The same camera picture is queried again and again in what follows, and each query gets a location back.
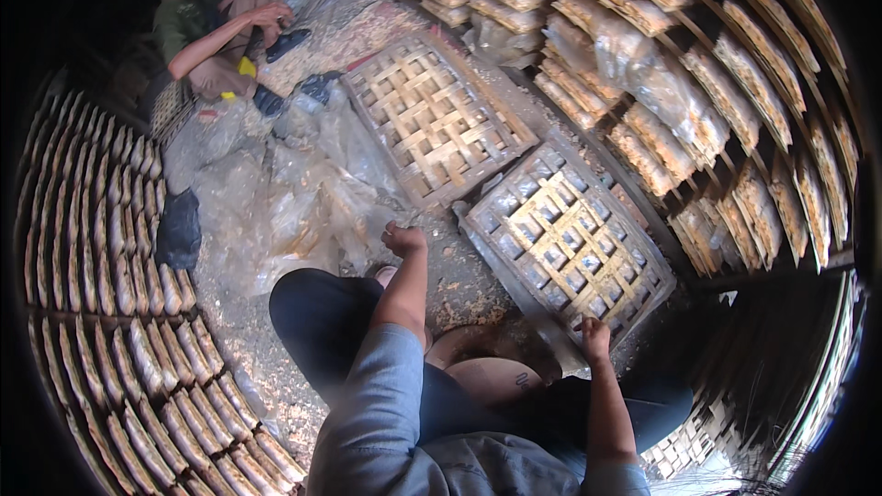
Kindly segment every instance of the man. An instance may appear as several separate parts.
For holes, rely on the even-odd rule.
[[[321,494],[648,494],[637,454],[681,424],[692,393],[656,377],[619,389],[610,330],[583,323],[592,380],[559,380],[507,411],[474,402],[424,362],[426,238],[386,226],[403,259],[378,279],[283,276],[272,325],[331,407],[309,491]]]
[[[281,96],[239,73],[237,66],[255,27],[263,31],[270,63],[302,43],[308,29],[281,34],[281,24],[292,20],[282,0],[162,0],[153,31],[176,81],[187,77],[193,90],[209,100],[222,92],[252,98],[270,116],[281,109]]]

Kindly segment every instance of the yellow object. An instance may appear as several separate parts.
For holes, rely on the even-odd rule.
[[[251,63],[251,60],[249,60],[246,56],[243,56],[242,59],[239,60],[239,65],[237,66],[237,69],[239,70],[239,73],[243,75],[251,75],[255,79],[258,78],[257,67],[253,63]],[[220,94],[220,97],[226,100],[232,100],[236,97],[236,94],[233,92],[222,92]]]

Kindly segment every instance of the concrete floor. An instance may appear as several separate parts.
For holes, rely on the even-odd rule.
[[[401,34],[430,25],[422,14],[395,0],[336,1],[334,14],[325,16],[321,22],[330,24],[321,28],[326,37],[325,46],[316,41],[303,52],[297,52],[306,56],[286,57],[273,64],[271,69],[258,62],[262,82],[278,91],[290,91],[297,81],[310,73],[344,69],[347,64],[381,49]],[[351,27],[353,20],[356,20],[357,30]],[[372,24],[384,24],[386,29],[365,30]],[[343,41],[347,42],[344,51],[333,44]],[[307,56],[308,65],[304,64]],[[551,127],[563,127],[538,99],[515,86],[498,69],[482,66],[474,59],[470,61],[537,134],[543,134]],[[593,166],[598,168],[597,161]],[[535,357],[537,361],[548,359],[548,348],[523,319],[469,240],[458,233],[456,218],[450,210],[431,209],[417,215],[411,224],[422,226],[429,240],[427,325],[435,338],[458,326],[497,324],[517,341],[525,355]],[[275,335],[268,313],[269,295],[247,299],[221,287],[217,282],[218,272],[212,270],[209,266],[212,261],[206,259],[208,254],[215,253],[210,235],[204,236],[201,252],[194,272],[198,306],[215,334],[217,346],[225,359],[237,365],[235,373],[240,384],[244,377],[254,381],[267,407],[264,422],[278,429],[279,439],[288,445],[296,460],[308,468],[318,429],[328,412],[327,406],[303,378]],[[374,257],[373,262],[378,266],[396,264],[396,261],[391,254],[385,254]],[[340,272],[344,276],[358,274],[347,265],[341,265]],[[630,370],[641,346],[645,347],[645,342],[650,339],[652,319],[654,316],[638,326],[616,350],[613,358],[620,375]]]

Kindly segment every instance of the gray shirt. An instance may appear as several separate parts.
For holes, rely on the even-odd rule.
[[[514,435],[472,433],[416,446],[422,391],[416,336],[395,324],[371,329],[318,433],[310,494],[649,494],[636,465],[591,468],[579,485],[557,458]]]

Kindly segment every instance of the beige pants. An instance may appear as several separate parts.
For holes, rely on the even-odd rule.
[[[282,0],[232,0],[229,7],[230,19],[270,2]],[[234,92],[237,96],[254,97],[258,82],[249,75],[239,73],[237,66],[245,54],[245,47],[251,39],[253,27],[248,27],[226,43],[218,53],[194,67],[188,78],[196,93],[214,100],[222,92]]]

